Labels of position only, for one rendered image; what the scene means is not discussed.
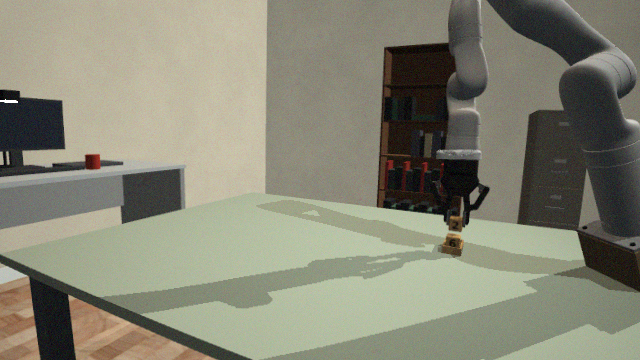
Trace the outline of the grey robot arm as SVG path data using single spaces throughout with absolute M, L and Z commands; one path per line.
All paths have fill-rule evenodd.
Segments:
M 636 84 L 633 62 L 564 0 L 487 1 L 514 31 L 570 65 L 560 78 L 559 94 L 582 148 L 602 229 L 614 236 L 640 236 L 640 125 L 624 118 L 618 100 Z M 456 72 L 446 90 L 445 150 L 438 150 L 436 159 L 481 160 L 475 97 L 489 79 L 481 0 L 452 0 L 448 36 Z

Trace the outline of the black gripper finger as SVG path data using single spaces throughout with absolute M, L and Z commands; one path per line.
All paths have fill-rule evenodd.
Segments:
M 441 181 L 432 181 L 430 183 L 430 187 L 432 190 L 432 193 L 434 195 L 435 201 L 437 203 L 438 206 L 441 206 L 444 208 L 444 222 L 446 222 L 446 225 L 449 225 L 449 218 L 451 216 L 451 201 L 452 201 L 452 196 L 453 196 L 453 192 L 454 192 L 454 188 L 455 188 L 455 182 L 451 181 L 450 185 L 449 185 L 449 189 L 448 189 L 448 193 L 447 193 L 447 197 L 446 197 L 446 202 L 443 201 L 441 194 L 440 194 L 440 187 L 441 187 Z
M 478 210 L 478 208 L 480 207 L 481 203 L 483 202 L 483 200 L 485 199 L 486 195 L 488 194 L 488 192 L 490 190 L 489 186 L 485 186 L 485 185 L 483 185 L 481 183 L 479 183 L 479 185 L 477 187 L 479 188 L 478 192 L 480 193 L 480 195 L 477 198 L 477 200 L 475 201 L 475 203 L 470 205 L 470 195 L 468 193 L 468 184 L 467 184 L 467 182 L 463 182 L 462 183 L 463 202 L 464 202 L 462 227 L 465 227 L 466 225 L 468 225 L 470 211 Z

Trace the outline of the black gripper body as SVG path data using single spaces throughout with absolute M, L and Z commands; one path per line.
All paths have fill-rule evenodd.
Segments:
M 479 185 L 478 163 L 479 160 L 444 160 L 443 176 L 440 181 L 446 191 L 448 192 L 450 182 L 454 181 L 456 184 L 453 196 L 463 197 L 462 183 L 467 182 L 470 195 Z

